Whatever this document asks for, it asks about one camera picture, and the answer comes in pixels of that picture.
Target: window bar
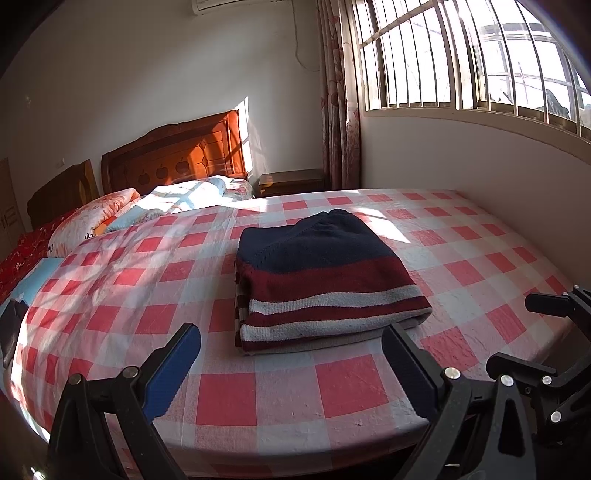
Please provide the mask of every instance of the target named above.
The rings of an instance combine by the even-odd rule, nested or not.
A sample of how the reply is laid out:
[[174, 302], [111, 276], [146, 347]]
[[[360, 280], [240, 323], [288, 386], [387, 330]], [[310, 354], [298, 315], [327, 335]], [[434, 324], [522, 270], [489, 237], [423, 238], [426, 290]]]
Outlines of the window bar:
[[579, 110], [579, 96], [577, 95], [576, 89], [574, 87], [573, 66], [570, 63], [570, 59], [566, 58], [566, 64], [567, 64], [567, 67], [569, 68], [570, 81], [573, 83], [574, 109], [577, 112], [576, 113], [577, 136], [580, 137], [581, 136], [581, 110]]
[[[392, 0], [392, 6], [394, 7], [394, 15], [396, 15], [396, 18], [398, 18], [398, 11], [396, 10], [396, 5], [394, 5], [394, 0]], [[400, 27], [398, 27], [398, 33], [400, 33], [400, 44], [402, 46], [402, 60], [404, 62], [404, 77], [406, 78], [406, 81], [407, 81], [407, 106], [410, 106], [410, 91], [408, 90], [408, 68], [407, 68], [407, 63], [406, 63], [406, 51], [404, 49], [404, 42], [402, 40], [402, 29], [400, 29]]]
[[468, 55], [468, 66], [470, 68], [470, 79], [472, 81], [472, 108], [478, 108], [478, 93], [476, 91], [476, 87], [478, 84], [476, 83], [476, 69], [474, 63], [474, 56], [471, 49], [470, 38], [468, 37], [468, 31], [466, 30], [466, 26], [464, 24], [464, 19], [460, 15], [460, 7], [457, 4], [457, 0], [452, 0], [453, 6], [456, 7], [457, 18], [460, 21], [460, 27], [462, 28], [462, 34], [464, 35], [464, 41], [466, 42], [466, 54]]
[[[553, 39], [552, 37], [543, 37], [542, 35], [536, 35], [533, 31], [532, 31], [532, 35], [534, 37], [535, 41], [543, 41], [546, 43], [553, 43], [555, 45], [558, 44], [558, 42]], [[528, 34], [527, 33], [507, 33], [506, 34], [507, 40], [527, 40], [528, 39]], [[493, 34], [489, 34], [488, 36], [488, 41], [503, 41], [503, 36], [499, 33], [498, 35], [493, 35]]]
[[[501, 55], [501, 62], [503, 62], [503, 71], [507, 72], [508, 70], [510, 70], [509, 60], [507, 59], [507, 55], [506, 55], [507, 52], [505, 51], [505, 44], [503, 43], [502, 35], [499, 35], [499, 40], [497, 40], [496, 43], [498, 44], [499, 54]], [[512, 88], [511, 87], [511, 74], [510, 73], [504, 74], [503, 77], [505, 78], [505, 83], [507, 85], [508, 95], [506, 95], [506, 97], [511, 102], [511, 106], [513, 106], [513, 94], [511, 92], [511, 88]]]
[[[358, 25], [358, 35], [359, 35], [359, 41], [363, 40], [363, 35], [362, 35], [362, 30], [361, 30], [361, 16], [359, 15], [359, 3], [363, 2], [365, 3], [365, 0], [357, 0], [355, 2], [355, 17], [357, 20], [357, 25]], [[362, 57], [363, 60], [363, 66], [365, 67], [363, 68], [363, 78], [365, 79], [365, 108], [366, 110], [370, 110], [370, 103], [369, 103], [369, 71], [368, 71], [368, 63], [367, 60], [365, 59], [365, 49], [363, 47], [363, 44], [361, 44], [360, 48], [359, 48], [359, 54]]]
[[574, 88], [577, 90], [577, 94], [579, 96], [579, 102], [583, 103], [583, 97], [581, 96], [581, 94], [588, 93], [588, 91], [584, 86], [581, 86], [581, 84], [579, 82], [579, 78], [577, 76], [574, 78], [574, 81], [575, 81]]
[[[458, 80], [456, 81], [455, 79], [455, 74], [454, 74], [454, 82], [455, 83], [450, 83], [449, 85], [449, 92], [450, 92], [450, 102], [452, 103], [453, 107], [456, 110], [459, 109], [461, 110], [464, 107], [464, 102], [463, 102], [463, 96], [462, 96], [462, 72], [460, 71], [460, 57], [457, 54], [457, 46], [456, 46], [456, 39], [453, 35], [453, 29], [452, 29], [452, 23], [449, 21], [449, 15], [447, 14], [447, 9], [445, 7], [441, 8], [441, 0], [435, 0], [435, 5], [437, 5], [436, 7], [436, 11], [437, 11], [437, 17], [439, 17], [441, 15], [441, 10], [443, 10], [443, 13], [445, 13], [445, 20], [447, 21], [447, 25], [449, 26], [449, 28], [445, 28], [444, 26], [444, 19], [443, 16], [441, 15], [440, 18], [440, 24], [441, 24], [441, 32], [443, 33], [444, 29], [446, 31], [446, 35], [443, 35], [443, 41], [445, 42], [446, 37], [451, 37], [452, 38], [452, 43], [451, 46], [453, 47], [453, 54], [454, 54], [454, 59], [452, 61], [450, 61], [450, 59], [447, 59], [447, 69], [448, 70], [454, 70], [454, 72], [457, 73], [458, 76]], [[457, 93], [457, 99], [454, 98], [455, 102], [453, 102], [452, 100], [452, 85], [454, 87], [454, 94]]]
[[544, 97], [544, 123], [547, 124], [547, 123], [550, 123], [550, 116], [548, 114], [548, 99], [546, 98], [546, 83], [544, 80], [544, 72], [542, 71], [542, 62], [540, 60], [540, 54], [538, 52], [538, 48], [535, 46], [534, 35], [531, 32], [531, 27], [530, 27], [529, 23], [527, 23], [527, 20], [525, 19], [525, 15], [522, 10], [523, 7], [519, 4], [519, 2], [517, 0], [515, 0], [515, 4], [517, 5], [517, 8], [519, 9], [519, 13], [521, 14], [521, 18], [523, 18], [523, 23], [527, 27], [527, 31], [530, 34], [531, 44], [534, 46], [535, 59], [538, 62], [538, 68], [540, 70], [540, 80], [542, 82], [542, 96]]
[[[378, 26], [378, 17], [375, 14], [374, 2], [373, 0], [366, 0], [365, 6], [368, 10], [368, 18], [371, 22], [371, 26], [374, 29], [374, 32], [379, 30]], [[375, 67], [378, 74], [378, 96], [379, 96], [379, 105], [380, 107], [389, 106], [388, 102], [388, 86], [386, 85], [386, 69], [384, 67], [384, 51], [382, 49], [382, 39], [376, 38], [373, 42], [374, 47], [372, 50], [374, 51], [375, 57]]]
[[[569, 77], [569, 70], [568, 70], [568, 68], [566, 68], [566, 72], [565, 72], [564, 75], [565, 75], [565, 77]], [[490, 76], [491, 77], [507, 77], [508, 79], [511, 77], [511, 75], [509, 73], [491, 73]], [[525, 78], [525, 79], [532, 79], [532, 80], [539, 80], [540, 79], [539, 76], [532, 75], [531, 73], [523, 73], [520, 76], [523, 77], [523, 78]], [[550, 83], [556, 83], [558, 85], [563, 85], [565, 87], [572, 87], [572, 84], [570, 82], [565, 82], [564, 80], [553, 79], [552, 77], [544, 77], [544, 81], [545, 82], [550, 82]]]
[[381, 28], [380, 30], [378, 30], [371, 37], [369, 37], [367, 40], [365, 40], [361, 45], [362, 46], [366, 46], [368, 43], [373, 42], [376, 38], [379, 38], [382, 35], [388, 33], [393, 28], [396, 28], [397, 26], [403, 24], [407, 20], [410, 20], [411, 18], [416, 17], [421, 12], [424, 12], [426, 10], [429, 10], [432, 6], [433, 6], [433, 0], [428, 0], [428, 2], [423, 3], [419, 7], [415, 8], [414, 10], [412, 10], [411, 12], [407, 12], [404, 15], [401, 15], [399, 18], [397, 18], [393, 22], [390, 22], [384, 28]]
[[560, 46], [556, 45], [556, 50], [558, 52], [560, 64], [562, 65], [562, 69], [564, 72], [564, 79], [567, 81], [567, 88], [569, 91], [570, 120], [572, 120], [574, 123], [576, 123], [575, 115], [576, 115], [576, 110], [578, 110], [578, 108], [577, 108], [577, 102], [575, 102], [575, 99], [574, 99], [574, 94], [575, 94], [574, 79], [573, 79], [572, 75], [570, 74], [569, 60], [566, 57], [564, 50], [562, 50], [562, 48], [560, 48]]
[[[387, 21], [386, 6], [384, 5], [384, 0], [382, 0], [382, 9], [384, 10], [384, 18]], [[392, 50], [392, 37], [390, 36], [389, 31], [381, 33], [380, 37], [385, 36], [386, 33], [388, 34], [388, 43], [390, 43], [390, 53], [391, 53], [391, 58], [392, 58], [392, 72], [394, 74], [394, 95], [396, 95], [396, 108], [398, 108], [400, 106], [400, 104], [398, 103], [398, 82], [396, 80], [396, 65], [394, 64], [394, 50]], [[389, 95], [390, 95], [390, 89], [388, 89], [388, 106], [391, 106], [392, 102], [391, 102]]]
[[425, 30], [427, 30], [427, 38], [429, 39], [429, 50], [431, 50], [431, 59], [433, 61], [433, 76], [435, 77], [435, 105], [439, 106], [439, 95], [437, 94], [437, 70], [435, 68], [435, 55], [433, 53], [433, 45], [431, 44], [431, 31], [429, 30], [429, 25], [427, 23], [427, 17], [425, 16], [425, 11], [423, 10], [423, 21], [425, 22]]
[[[408, 11], [408, 3], [406, 0], [404, 0], [404, 5], [407, 8]], [[417, 51], [417, 40], [415, 40], [414, 38], [414, 28], [413, 28], [413, 19], [410, 18], [408, 20], [408, 23], [410, 24], [410, 31], [411, 34], [413, 35], [413, 43], [414, 43], [414, 54], [417, 57], [417, 73], [418, 73], [418, 100], [421, 102], [421, 106], [423, 105], [423, 84], [421, 82], [421, 65], [420, 62], [418, 61], [418, 51]]]
[[496, 13], [495, 6], [492, 4], [491, 0], [486, 0], [486, 3], [491, 8], [492, 14], [495, 16], [496, 23], [499, 25], [501, 29], [501, 37], [503, 38], [503, 44], [505, 45], [505, 51], [507, 52], [507, 63], [509, 64], [509, 73], [511, 74], [511, 86], [513, 87], [513, 114], [519, 115], [519, 111], [517, 108], [517, 89], [515, 87], [515, 72], [513, 72], [513, 62], [511, 61], [511, 53], [509, 52], [509, 44], [507, 43], [507, 35], [505, 33], [505, 29], [501, 20], [499, 19], [499, 15]]
[[484, 49], [482, 48], [482, 40], [480, 39], [480, 31], [478, 30], [478, 26], [476, 25], [476, 20], [474, 19], [474, 15], [472, 14], [472, 8], [470, 7], [470, 3], [466, 0], [466, 6], [468, 8], [468, 13], [470, 17], [472, 17], [472, 24], [474, 25], [474, 31], [476, 32], [476, 39], [478, 40], [478, 50], [480, 51], [480, 59], [482, 61], [482, 72], [484, 75], [484, 91], [486, 96], [486, 110], [491, 111], [491, 94], [488, 87], [488, 73], [486, 71], [486, 61], [484, 58]]

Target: wall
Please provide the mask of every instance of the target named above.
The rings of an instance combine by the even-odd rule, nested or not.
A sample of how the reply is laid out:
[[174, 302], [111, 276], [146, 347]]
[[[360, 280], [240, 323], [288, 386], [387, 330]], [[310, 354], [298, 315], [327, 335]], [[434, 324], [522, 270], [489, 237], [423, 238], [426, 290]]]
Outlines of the wall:
[[28, 223], [31, 195], [61, 169], [100, 158], [160, 125], [248, 98], [248, 148], [265, 171], [320, 167], [316, 2], [223, 7], [190, 0], [66, 0], [0, 79], [0, 158]]
[[591, 287], [591, 166], [464, 122], [362, 115], [363, 186], [456, 189]]

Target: curtain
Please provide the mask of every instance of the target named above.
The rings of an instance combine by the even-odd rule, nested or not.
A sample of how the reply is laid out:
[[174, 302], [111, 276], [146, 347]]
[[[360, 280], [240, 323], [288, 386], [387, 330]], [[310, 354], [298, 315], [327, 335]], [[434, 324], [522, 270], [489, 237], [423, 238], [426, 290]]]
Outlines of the curtain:
[[320, 32], [323, 161], [331, 190], [361, 187], [357, 74], [345, 0], [316, 0]]

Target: wooden furniture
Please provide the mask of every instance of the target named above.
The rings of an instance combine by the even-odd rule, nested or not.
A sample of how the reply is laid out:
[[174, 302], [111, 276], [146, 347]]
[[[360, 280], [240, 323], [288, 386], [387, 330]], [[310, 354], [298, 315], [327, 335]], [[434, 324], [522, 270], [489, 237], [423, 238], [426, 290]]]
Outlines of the wooden furniture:
[[323, 192], [326, 190], [322, 170], [293, 170], [264, 173], [259, 179], [259, 195], [274, 197], [294, 193]]
[[236, 110], [158, 127], [102, 158], [105, 193], [132, 187], [146, 195], [160, 185], [213, 175], [248, 176]]
[[8, 159], [3, 158], [0, 160], [0, 260], [16, 247], [18, 237], [24, 231], [12, 188]]
[[90, 160], [72, 165], [37, 190], [27, 202], [33, 229], [99, 197]]

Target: cable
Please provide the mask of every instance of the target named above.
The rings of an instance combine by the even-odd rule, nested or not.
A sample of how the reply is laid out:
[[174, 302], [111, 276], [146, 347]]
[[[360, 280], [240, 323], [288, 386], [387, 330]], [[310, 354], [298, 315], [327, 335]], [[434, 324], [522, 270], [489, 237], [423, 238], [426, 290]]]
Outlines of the cable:
[[318, 68], [317, 70], [312, 70], [309, 69], [308, 67], [306, 67], [300, 60], [300, 56], [298, 55], [298, 50], [299, 50], [299, 44], [298, 44], [298, 40], [297, 40], [297, 22], [296, 22], [296, 8], [294, 6], [294, 0], [291, 0], [291, 13], [293, 14], [294, 17], [294, 32], [295, 32], [295, 59], [297, 60], [297, 63], [300, 64], [300, 67], [302, 67], [304, 70], [308, 70], [308, 72], [319, 72], [320, 69]]

